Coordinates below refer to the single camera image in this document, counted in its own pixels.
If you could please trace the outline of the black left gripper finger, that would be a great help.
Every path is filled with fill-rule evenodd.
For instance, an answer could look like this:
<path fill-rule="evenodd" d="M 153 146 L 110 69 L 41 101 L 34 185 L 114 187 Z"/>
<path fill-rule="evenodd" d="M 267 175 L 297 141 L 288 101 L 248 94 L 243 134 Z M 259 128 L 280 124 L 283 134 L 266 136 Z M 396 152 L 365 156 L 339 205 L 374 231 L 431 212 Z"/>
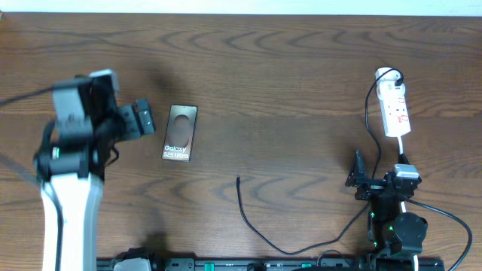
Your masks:
<path fill-rule="evenodd" d="M 139 139 L 142 134 L 139 128 L 139 119 L 134 110 L 133 105 L 125 105 L 119 108 L 119 114 L 125 124 L 124 132 L 120 140 L 134 140 Z"/>
<path fill-rule="evenodd" d="M 136 109 L 139 119 L 140 129 L 143 135 L 154 134 L 156 131 L 155 124 L 153 121 L 151 107 L 148 104 L 147 99 L 137 99 Z"/>

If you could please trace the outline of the Galaxy S25 Ultra smartphone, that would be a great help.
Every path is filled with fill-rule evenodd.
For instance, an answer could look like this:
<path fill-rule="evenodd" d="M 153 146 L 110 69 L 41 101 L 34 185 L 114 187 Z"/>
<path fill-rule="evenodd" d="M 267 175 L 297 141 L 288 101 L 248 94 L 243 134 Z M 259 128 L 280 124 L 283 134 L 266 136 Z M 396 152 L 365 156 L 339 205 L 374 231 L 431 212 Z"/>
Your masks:
<path fill-rule="evenodd" d="M 189 162 L 197 122 L 195 105 L 171 105 L 162 159 Z"/>

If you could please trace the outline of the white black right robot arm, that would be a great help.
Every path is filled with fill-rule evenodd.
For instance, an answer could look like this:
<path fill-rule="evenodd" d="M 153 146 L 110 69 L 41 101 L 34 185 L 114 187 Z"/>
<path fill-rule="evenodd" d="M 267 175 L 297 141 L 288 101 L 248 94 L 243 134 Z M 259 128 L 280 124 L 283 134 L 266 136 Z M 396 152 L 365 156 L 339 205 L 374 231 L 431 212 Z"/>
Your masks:
<path fill-rule="evenodd" d="M 355 152 L 345 185 L 357 189 L 355 199 L 369 203 L 368 236 L 375 246 L 356 260 L 359 269 L 420 269 L 418 255 L 423 251 L 428 222 L 408 212 L 405 201 L 414 195 L 421 181 L 416 167 L 403 154 L 383 178 L 369 178 L 360 152 Z"/>

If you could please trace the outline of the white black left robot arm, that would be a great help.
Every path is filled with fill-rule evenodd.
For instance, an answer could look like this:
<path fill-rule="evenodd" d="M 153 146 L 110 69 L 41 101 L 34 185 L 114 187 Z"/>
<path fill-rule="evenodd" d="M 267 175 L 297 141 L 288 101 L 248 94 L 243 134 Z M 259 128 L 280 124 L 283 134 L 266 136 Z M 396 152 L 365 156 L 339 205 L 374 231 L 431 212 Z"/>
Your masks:
<path fill-rule="evenodd" d="M 153 134 L 148 101 L 118 106 L 111 69 L 60 81 L 52 88 L 55 120 L 34 156 L 44 207 L 44 270 L 95 270 L 97 218 L 105 169 L 115 145 Z"/>

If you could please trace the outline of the white power strip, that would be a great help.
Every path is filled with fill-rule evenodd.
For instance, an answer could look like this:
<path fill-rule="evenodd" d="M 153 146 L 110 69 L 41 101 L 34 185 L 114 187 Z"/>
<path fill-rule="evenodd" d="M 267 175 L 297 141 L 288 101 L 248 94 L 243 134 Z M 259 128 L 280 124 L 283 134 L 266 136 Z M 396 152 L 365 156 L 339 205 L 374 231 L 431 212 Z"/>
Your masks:
<path fill-rule="evenodd" d="M 402 137 L 410 132 L 402 73 L 390 67 L 377 69 L 377 97 L 387 137 Z"/>

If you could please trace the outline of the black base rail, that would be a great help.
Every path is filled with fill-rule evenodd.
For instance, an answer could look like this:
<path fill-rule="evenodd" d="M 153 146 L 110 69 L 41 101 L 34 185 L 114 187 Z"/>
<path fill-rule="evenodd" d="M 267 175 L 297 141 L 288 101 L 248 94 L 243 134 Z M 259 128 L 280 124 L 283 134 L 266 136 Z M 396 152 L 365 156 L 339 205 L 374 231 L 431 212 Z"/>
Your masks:
<path fill-rule="evenodd" d="M 144 248 L 130 250 L 112 258 L 99 258 L 96 268 L 103 271 L 290 271 L 290 270 L 414 270 L 409 260 L 379 259 L 375 267 L 363 258 L 343 256 L 329 251 L 309 258 L 192 258 L 161 257 Z"/>

